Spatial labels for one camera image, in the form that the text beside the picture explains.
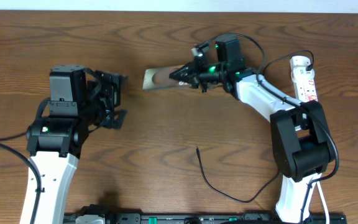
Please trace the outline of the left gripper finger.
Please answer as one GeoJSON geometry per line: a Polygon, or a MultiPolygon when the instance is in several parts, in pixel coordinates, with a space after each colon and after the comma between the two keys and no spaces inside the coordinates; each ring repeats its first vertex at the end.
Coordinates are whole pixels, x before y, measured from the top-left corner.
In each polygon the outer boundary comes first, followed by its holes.
{"type": "Polygon", "coordinates": [[[124,119],[126,117],[127,110],[118,110],[112,112],[106,118],[106,128],[108,129],[121,129],[124,119]]]}
{"type": "Polygon", "coordinates": [[[109,72],[103,72],[103,78],[106,82],[112,83],[117,86],[125,84],[128,79],[128,77],[124,74],[109,72]]]}

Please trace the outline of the bronze Galaxy smartphone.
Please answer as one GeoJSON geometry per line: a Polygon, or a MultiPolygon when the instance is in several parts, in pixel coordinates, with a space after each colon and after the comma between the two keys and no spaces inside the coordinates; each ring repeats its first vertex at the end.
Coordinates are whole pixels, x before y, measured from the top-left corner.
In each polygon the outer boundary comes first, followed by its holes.
{"type": "Polygon", "coordinates": [[[150,68],[145,71],[143,90],[162,90],[169,88],[189,88],[185,82],[179,82],[169,78],[169,74],[181,68],[182,65],[163,68],[150,68]]]}

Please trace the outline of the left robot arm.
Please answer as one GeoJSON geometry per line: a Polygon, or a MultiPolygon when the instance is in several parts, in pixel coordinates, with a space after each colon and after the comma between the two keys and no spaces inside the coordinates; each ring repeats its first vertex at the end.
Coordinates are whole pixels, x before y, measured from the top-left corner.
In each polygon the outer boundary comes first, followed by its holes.
{"type": "Polygon", "coordinates": [[[62,223],[71,180],[90,126],[119,129],[125,75],[58,65],[50,71],[50,98],[26,132],[29,177],[21,223],[62,223]]]}

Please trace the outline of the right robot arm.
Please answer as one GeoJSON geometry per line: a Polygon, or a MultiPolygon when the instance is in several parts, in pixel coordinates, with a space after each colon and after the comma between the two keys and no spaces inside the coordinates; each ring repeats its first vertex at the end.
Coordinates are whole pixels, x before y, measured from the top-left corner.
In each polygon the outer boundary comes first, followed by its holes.
{"type": "Polygon", "coordinates": [[[273,158],[282,178],[275,214],[282,223],[307,223],[313,190],[331,178],[328,164],[339,164],[338,149],[317,99],[314,54],[300,50],[288,55],[295,91],[289,96],[265,79],[268,61],[258,68],[246,65],[239,37],[221,34],[195,45],[193,60],[169,77],[202,91],[220,84],[270,123],[273,158]]]}

